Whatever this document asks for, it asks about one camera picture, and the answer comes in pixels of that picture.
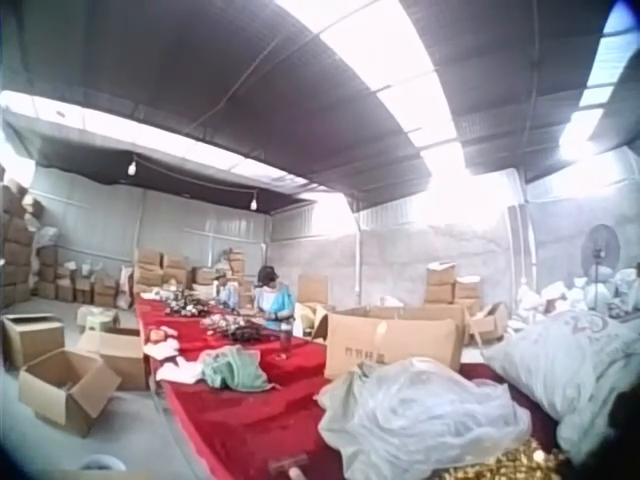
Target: worker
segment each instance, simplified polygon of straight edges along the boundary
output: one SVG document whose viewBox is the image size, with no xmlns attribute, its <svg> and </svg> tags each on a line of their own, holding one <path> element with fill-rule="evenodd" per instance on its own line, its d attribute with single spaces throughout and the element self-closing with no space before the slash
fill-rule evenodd
<svg viewBox="0 0 640 480">
<path fill-rule="evenodd" d="M 231 310 L 237 310 L 238 290 L 235 285 L 229 283 L 229 279 L 225 274 L 218 275 L 216 281 L 218 282 L 218 294 L 216 295 L 218 303 Z"/>
<path fill-rule="evenodd" d="M 289 287 L 278 282 L 278 275 L 273 267 L 265 266 L 258 272 L 256 291 L 256 308 L 265 319 L 267 328 L 280 330 L 283 322 L 293 321 L 295 304 Z"/>
</svg>

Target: gold tinsel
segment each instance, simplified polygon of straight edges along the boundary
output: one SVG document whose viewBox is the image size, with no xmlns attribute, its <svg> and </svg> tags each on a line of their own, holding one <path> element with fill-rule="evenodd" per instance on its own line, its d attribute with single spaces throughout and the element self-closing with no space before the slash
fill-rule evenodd
<svg viewBox="0 0 640 480">
<path fill-rule="evenodd" d="M 493 460 L 468 467 L 450 468 L 436 474 L 434 480 L 555 480 L 556 465 L 563 460 L 558 451 L 544 453 L 533 438 Z"/>
</svg>

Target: cardboard box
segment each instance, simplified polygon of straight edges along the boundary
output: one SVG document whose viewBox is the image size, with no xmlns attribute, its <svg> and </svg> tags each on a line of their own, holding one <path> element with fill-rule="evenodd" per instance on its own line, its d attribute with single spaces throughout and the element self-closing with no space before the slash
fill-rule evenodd
<svg viewBox="0 0 640 480">
<path fill-rule="evenodd" d="M 482 310 L 482 300 L 479 298 L 456 298 L 453 303 L 462 305 L 467 310 L 469 317 L 473 317 Z"/>
<path fill-rule="evenodd" d="M 64 325 L 48 313 L 4 315 L 4 360 L 16 370 L 64 348 Z"/>
<path fill-rule="evenodd" d="M 187 259 L 184 255 L 162 254 L 162 269 L 185 270 L 187 268 Z"/>
<path fill-rule="evenodd" d="M 56 267 L 42 266 L 38 276 L 43 282 L 54 283 L 56 281 Z"/>
<path fill-rule="evenodd" d="M 42 218 L 44 207 L 42 206 L 40 200 L 38 200 L 30 193 L 27 193 L 22 199 L 22 206 L 27 211 L 27 213 L 33 215 L 34 218 L 37 218 L 38 220 Z"/>
<path fill-rule="evenodd" d="M 213 300 L 214 297 L 216 296 L 215 291 L 213 290 L 212 284 L 208 284 L 208 285 L 194 284 L 191 286 L 191 290 L 195 292 L 198 298 L 201 298 L 202 300 L 205 300 L 205 301 Z"/>
<path fill-rule="evenodd" d="M 31 266 L 16 268 L 16 283 L 28 283 L 31 275 Z"/>
<path fill-rule="evenodd" d="M 197 267 L 193 269 L 193 282 L 198 285 L 213 285 L 216 271 L 213 268 Z"/>
<path fill-rule="evenodd" d="M 96 295 L 113 296 L 118 292 L 118 282 L 116 279 L 107 275 L 97 277 L 93 287 Z"/>
<path fill-rule="evenodd" d="M 76 314 L 76 324 L 81 328 L 81 330 L 84 330 L 87 326 L 87 320 L 90 317 L 99 317 L 103 319 L 101 323 L 108 322 L 114 327 L 120 325 L 120 318 L 118 317 L 118 312 L 115 310 L 86 305 L 80 307 Z"/>
<path fill-rule="evenodd" d="M 27 193 L 29 193 L 29 189 L 22 185 L 14 178 L 8 178 L 4 183 L 7 184 L 7 187 L 18 197 L 18 200 L 22 202 L 22 199 L 25 197 Z"/>
<path fill-rule="evenodd" d="M 40 265 L 48 267 L 58 266 L 58 248 L 55 245 L 49 245 L 48 247 L 42 247 L 38 249 L 38 259 Z"/>
<path fill-rule="evenodd" d="M 2 184 L 2 211 L 12 217 L 24 218 L 25 210 L 18 196 L 9 188 L 6 183 Z"/>
<path fill-rule="evenodd" d="M 75 285 L 76 302 L 90 305 L 93 303 L 93 285 L 88 278 L 76 278 Z"/>
<path fill-rule="evenodd" d="M 9 265 L 4 263 L 0 267 L 0 280 L 2 280 L 2 286 L 15 285 L 18 283 L 18 268 L 15 265 Z"/>
<path fill-rule="evenodd" d="M 456 278 L 456 298 L 482 298 L 482 281 L 477 275 Z"/>
<path fill-rule="evenodd" d="M 29 265 L 31 263 L 31 248 L 15 242 L 4 242 L 3 255 L 9 265 Z"/>
<path fill-rule="evenodd" d="M 177 285 L 186 286 L 187 282 L 187 270 L 176 269 L 176 268 L 166 268 L 162 273 L 162 283 L 169 283 L 171 281 L 176 282 Z"/>
<path fill-rule="evenodd" d="M 93 304 L 96 307 L 104 308 L 116 308 L 116 296 L 114 295 L 101 295 L 98 293 L 93 294 Z"/>
<path fill-rule="evenodd" d="M 10 242 L 28 247 L 33 243 L 33 233 L 29 230 L 22 218 L 11 218 L 9 221 L 9 231 L 6 232 L 6 238 Z"/>
<path fill-rule="evenodd" d="M 480 313 L 469 319 L 468 333 L 471 338 L 480 337 L 480 342 L 498 340 L 507 331 L 509 309 L 504 303 L 486 306 Z"/>
<path fill-rule="evenodd" d="M 2 215 L 2 239 L 6 239 L 7 238 L 7 233 L 9 232 L 9 225 L 11 225 L 11 215 L 9 215 L 8 213 L 2 212 L 0 215 Z"/>
<path fill-rule="evenodd" d="M 388 320 L 370 314 L 367 309 L 328 314 L 326 377 L 342 375 L 363 361 L 388 364 L 414 356 L 459 369 L 464 342 L 464 327 L 459 323 Z"/>
<path fill-rule="evenodd" d="M 422 307 L 357 307 L 338 313 L 382 318 L 385 320 L 454 320 L 466 325 L 469 317 L 461 305 L 432 303 Z"/>
<path fill-rule="evenodd" d="M 134 283 L 133 284 L 133 294 L 134 295 L 139 295 L 141 293 L 148 293 L 151 292 L 153 290 L 154 287 L 149 287 L 147 285 L 141 285 L 139 283 Z"/>
<path fill-rule="evenodd" d="M 453 303 L 453 285 L 427 285 L 426 303 Z"/>
<path fill-rule="evenodd" d="M 59 278 L 56 280 L 56 286 L 58 289 L 58 300 L 69 303 L 75 302 L 75 289 L 70 278 Z"/>
<path fill-rule="evenodd" d="M 135 264 L 136 266 L 149 265 L 160 268 L 162 264 L 162 253 L 146 248 L 139 248 L 136 250 Z"/>
<path fill-rule="evenodd" d="M 55 283 L 38 282 L 38 296 L 47 300 L 55 300 L 57 297 L 56 287 Z"/>
<path fill-rule="evenodd" d="M 160 287 L 162 285 L 163 272 L 160 267 L 150 265 L 136 265 L 133 270 L 133 282 L 148 287 Z"/>
<path fill-rule="evenodd" d="M 329 303 L 329 277 L 303 273 L 298 276 L 298 295 L 300 303 Z"/>
<path fill-rule="evenodd" d="M 23 368 L 18 397 L 41 420 L 86 437 L 120 381 L 99 358 L 60 349 Z"/>
<path fill-rule="evenodd" d="M 138 329 L 111 328 L 104 332 L 86 331 L 80 337 L 78 349 L 99 355 L 122 379 L 119 390 L 147 389 L 147 373 Z"/>
<path fill-rule="evenodd" d="M 56 267 L 56 278 L 71 278 L 71 270 L 61 265 Z"/>
<path fill-rule="evenodd" d="M 28 283 L 16 285 L 16 303 L 28 302 L 31 300 L 31 288 Z"/>
<path fill-rule="evenodd" d="M 16 287 L 15 285 L 6 285 L 2 287 L 2 308 L 9 308 L 16 303 Z"/>
<path fill-rule="evenodd" d="M 456 264 L 433 262 L 427 265 L 427 285 L 453 285 L 456 283 Z"/>
<path fill-rule="evenodd" d="M 244 258 L 229 260 L 229 268 L 231 268 L 231 272 L 234 275 L 243 275 L 245 269 Z"/>
</svg>

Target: gray floor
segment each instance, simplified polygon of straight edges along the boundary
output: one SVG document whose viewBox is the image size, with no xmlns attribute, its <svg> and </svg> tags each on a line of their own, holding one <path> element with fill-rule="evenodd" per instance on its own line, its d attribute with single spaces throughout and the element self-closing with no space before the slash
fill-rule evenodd
<svg viewBox="0 0 640 480">
<path fill-rule="evenodd" d="M 33 299 L 3 313 L 53 313 L 65 322 L 67 346 L 74 346 L 79 306 Z M 130 312 L 121 312 L 121 320 L 124 326 L 137 325 Z M 3 372 L 1 380 L 2 443 L 34 469 L 75 468 L 88 455 L 100 453 L 119 458 L 128 470 L 149 472 L 154 480 L 211 478 L 164 403 L 154 403 L 149 392 L 117 392 L 89 436 L 81 439 L 45 425 L 20 404 L 15 375 Z"/>
</svg>

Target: red table cover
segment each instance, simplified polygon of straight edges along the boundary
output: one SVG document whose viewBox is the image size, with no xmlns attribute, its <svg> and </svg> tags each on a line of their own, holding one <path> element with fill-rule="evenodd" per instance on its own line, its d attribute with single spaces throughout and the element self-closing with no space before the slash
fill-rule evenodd
<svg viewBox="0 0 640 480">
<path fill-rule="evenodd" d="M 200 319 L 165 315 L 161 302 L 139 299 L 136 313 L 144 334 L 162 325 L 176 330 L 187 360 L 230 344 L 207 335 Z M 303 467 L 308 480 L 343 479 L 340 454 L 324 443 L 317 429 L 323 411 L 314 396 L 327 383 L 325 347 L 294 339 L 286 360 L 277 358 L 280 344 L 275 336 L 250 348 L 260 351 L 260 366 L 277 388 L 248 394 L 213 390 L 202 382 L 162 385 L 169 407 L 212 476 L 218 480 L 286 479 L 271 475 L 269 462 L 304 453 L 309 460 Z M 463 364 L 460 373 L 469 379 L 504 383 L 484 364 Z M 510 390 L 514 400 L 531 412 L 534 437 L 547 450 L 555 447 L 555 422 L 526 395 L 511 386 Z"/>
</svg>

